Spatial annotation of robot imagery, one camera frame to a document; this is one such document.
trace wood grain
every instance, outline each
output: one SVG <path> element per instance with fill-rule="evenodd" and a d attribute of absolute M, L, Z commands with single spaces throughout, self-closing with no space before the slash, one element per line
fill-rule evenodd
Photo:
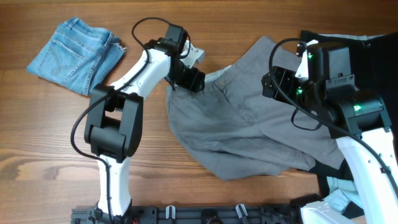
<path fill-rule="evenodd" d="M 179 2 L 187 0 L 117 0 L 117 2 Z M 219 1 L 241 1 L 241 0 L 219 0 Z M 394 2 L 395 0 L 361 0 L 361 2 Z M 99 3 L 114 2 L 112 0 L 2 0 L 0 4 L 37 4 L 37 3 Z"/>
<path fill-rule="evenodd" d="M 32 4 L 0 4 L 0 223 L 69 223 L 71 209 L 92 206 L 99 198 L 96 162 L 77 155 L 69 143 L 72 125 L 89 99 L 25 70 L 58 23 L 78 16 L 121 38 L 128 50 L 108 84 L 137 62 L 142 49 L 133 41 L 131 27 L 147 16 L 184 26 L 193 43 L 206 50 L 198 66 L 206 73 L 237 61 L 262 35 L 276 41 L 297 37 L 302 29 L 376 35 L 394 32 L 398 24 L 396 3 L 370 0 L 13 2 Z M 158 38 L 165 29 L 150 21 L 137 28 L 137 36 L 143 41 Z M 294 170 L 278 177 L 217 179 L 170 132 L 166 86 L 158 84 L 145 102 L 144 133 L 130 166 L 134 205 L 284 203 L 318 193 L 314 175 Z M 88 152 L 83 126 L 76 138 Z"/>

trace folded jeans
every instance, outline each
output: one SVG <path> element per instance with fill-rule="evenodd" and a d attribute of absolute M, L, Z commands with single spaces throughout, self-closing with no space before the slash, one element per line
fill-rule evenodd
<path fill-rule="evenodd" d="M 54 35 L 27 67 L 28 72 L 89 95 L 123 56 L 119 37 L 73 17 L 59 24 Z"/>

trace gray cloth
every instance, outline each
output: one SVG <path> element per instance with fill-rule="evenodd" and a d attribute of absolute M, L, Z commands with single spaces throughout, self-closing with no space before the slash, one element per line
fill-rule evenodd
<path fill-rule="evenodd" d="M 294 107 L 262 96 L 261 78 L 275 43 L 258 40 L 203 91 L 167 88 L 170 129 L 204 167 L 224 180 L 278 175 L 289 167 L 309 170 L 320 161 L 335 169 L 344 157 L 328 129 L 304 131 L 290 122 Z M 296 70 L 300 60 L 280 48 L 274 65 Z M 318 122 L 299 112 L 295 123 Z"/>

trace black cloth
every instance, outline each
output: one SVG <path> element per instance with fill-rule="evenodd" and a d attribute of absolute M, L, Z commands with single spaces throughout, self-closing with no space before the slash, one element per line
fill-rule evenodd
<path fill-rule="evenodd" d="M 325 198 L 328 195 L 330 195 L 330 188 L 329 188 L 327 176 L 317 175 L 317 177 L 318 177 L 319 191 L 321 193 L 322 198 Z"/>
<path fill-rule="evenodd" d="M 394 136 L 398 134 L 398 32 L 370 40 L 327 37 L 301 31 L 301 39 L 309 42 L 338 41 L 349 47 L 351 70 L 360 90 L 371 89 L 383 98 L 392 122 Z"/>
<path fill-rule="evenodd" d="M 346 160 L 343 160 L 339 169 L 334 169 L 319 161 L 315 161 L 315 166 L 312 167 L 308 172 L 318 175 L 324 175 L 327 177 L 336 177 L 337 179 L 341 180 L 354 180 L 353 174 L 351 173 L 351 170 L 349 169 Z"/>
<path fill-rule="evenodd" d="M 351 219 L 363 216 L 365 215 L 365 212 L 361 207 L 357 206 L 354 202 L 350 202 L 347 205 L 346 210 L 342 215 L 346 218 Z"/>

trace jeans back pocket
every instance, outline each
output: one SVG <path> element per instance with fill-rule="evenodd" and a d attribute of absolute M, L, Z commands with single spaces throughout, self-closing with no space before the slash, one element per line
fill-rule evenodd
<path fill-rule="evenodd" d="M 78 55 L 61 42 L 52 39 L 49 51 L 39 67 L 39 75 L 51 82 L 65 86 L 86 57 Z"/>

